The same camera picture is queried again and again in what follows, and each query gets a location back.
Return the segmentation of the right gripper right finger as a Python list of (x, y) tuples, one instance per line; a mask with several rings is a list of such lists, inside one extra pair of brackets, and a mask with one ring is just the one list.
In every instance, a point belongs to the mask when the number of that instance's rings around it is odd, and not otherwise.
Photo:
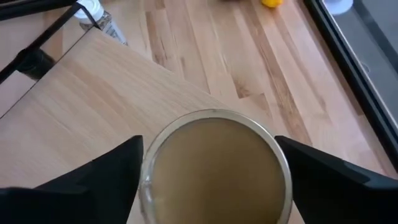
[(305, 224), (398, 224), (398, 180), (285, 136), (275, 140)]

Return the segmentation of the wooden shelf black metal frame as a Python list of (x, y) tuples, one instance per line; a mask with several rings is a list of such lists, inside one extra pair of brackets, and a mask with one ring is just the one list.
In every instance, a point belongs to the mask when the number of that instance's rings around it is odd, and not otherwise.
[(223, 104), (132, 48), (75, 21), (45, 45), (59, 62), (37, 83), (0, 89), (0, 188), (33, 188), (135, 135), (149, 145), (173, 120)]

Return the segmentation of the yellow lemon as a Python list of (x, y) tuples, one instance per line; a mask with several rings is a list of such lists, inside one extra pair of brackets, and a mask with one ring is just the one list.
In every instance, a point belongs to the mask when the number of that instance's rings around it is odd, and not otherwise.
[(268, 8), (277, 8), (283, 2), (284, 0), (261, 0), (261, 3)]

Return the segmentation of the white lid seasoning jar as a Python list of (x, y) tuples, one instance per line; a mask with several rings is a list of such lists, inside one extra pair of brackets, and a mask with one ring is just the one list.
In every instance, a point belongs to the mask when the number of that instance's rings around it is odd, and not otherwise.
[[(128, 45), (125, 36), (114, 22), (112, 15), (104, 9), (99, 0), (77, 0), (77, 3), (82, 5), (88, 11), (103, 33), (111, 36), (124, 45)], [(74, 17), (77, 18), (80, 27), (84, 31), (93, 27), (90, 17), (84, 10), (79, 9), (74, 14)]]

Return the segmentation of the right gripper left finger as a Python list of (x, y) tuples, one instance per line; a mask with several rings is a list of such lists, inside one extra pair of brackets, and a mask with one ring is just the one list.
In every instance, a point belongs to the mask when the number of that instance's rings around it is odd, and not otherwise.
[(126, 224), (142, 160), (137, 135), (35, 188), (0, 188), (0, 224)]

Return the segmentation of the white round pot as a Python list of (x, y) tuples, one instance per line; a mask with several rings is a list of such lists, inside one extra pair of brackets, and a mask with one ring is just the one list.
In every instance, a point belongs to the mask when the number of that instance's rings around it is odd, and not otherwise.
[(349, 11), (354, 0), (323, 0), (323, 3), (331, 15), (337, 16)]

